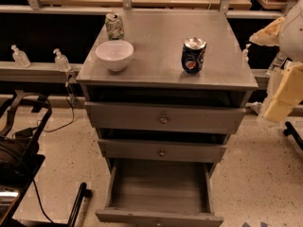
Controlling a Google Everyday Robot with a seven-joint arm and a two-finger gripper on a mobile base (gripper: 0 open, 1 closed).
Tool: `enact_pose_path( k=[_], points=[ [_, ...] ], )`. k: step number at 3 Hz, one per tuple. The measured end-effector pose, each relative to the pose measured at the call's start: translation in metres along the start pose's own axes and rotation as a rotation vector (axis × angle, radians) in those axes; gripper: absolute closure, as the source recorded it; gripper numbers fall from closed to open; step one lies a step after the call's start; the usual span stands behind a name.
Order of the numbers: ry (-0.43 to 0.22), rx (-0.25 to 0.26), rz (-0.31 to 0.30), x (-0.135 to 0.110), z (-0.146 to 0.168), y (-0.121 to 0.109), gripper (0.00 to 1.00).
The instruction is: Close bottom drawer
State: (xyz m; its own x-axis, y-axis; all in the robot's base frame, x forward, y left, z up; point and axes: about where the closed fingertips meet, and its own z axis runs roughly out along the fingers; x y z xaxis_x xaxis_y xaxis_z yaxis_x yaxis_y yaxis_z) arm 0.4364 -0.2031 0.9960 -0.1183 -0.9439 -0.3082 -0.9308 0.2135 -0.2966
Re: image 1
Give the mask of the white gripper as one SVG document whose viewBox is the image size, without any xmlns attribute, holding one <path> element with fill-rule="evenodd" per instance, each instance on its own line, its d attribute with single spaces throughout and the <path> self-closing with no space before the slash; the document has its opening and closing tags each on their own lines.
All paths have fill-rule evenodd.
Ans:
<svg viewBox="0 0 303 227">
<path fill-rule="evenodd" d="M 249 41 L 261 46 L 278 46 L 279 31 L 285 18 L 279 17 L 250 36 Z M 303 62 L 292 61 L 285 69 L 275 68 L 267 87 L 258 122 L 277 124 L 283 121 L 303 100 Z"/>
</svg>

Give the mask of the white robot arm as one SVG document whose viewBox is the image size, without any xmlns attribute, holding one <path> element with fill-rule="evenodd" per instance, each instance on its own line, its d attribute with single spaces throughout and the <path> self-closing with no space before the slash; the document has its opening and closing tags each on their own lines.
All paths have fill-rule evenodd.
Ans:
<svg viewBox="0 0 303 227">
<path fill-rule="evenodd" d="M 286 69 L 280 70 L 281 82 L 263 114 L 268 121 L 280 122 L 303 100 L 303 0 L 298 0 L 285 17 L 255 32 L 249 41 L 278 46 L 292 60 Z"/>
</svg>

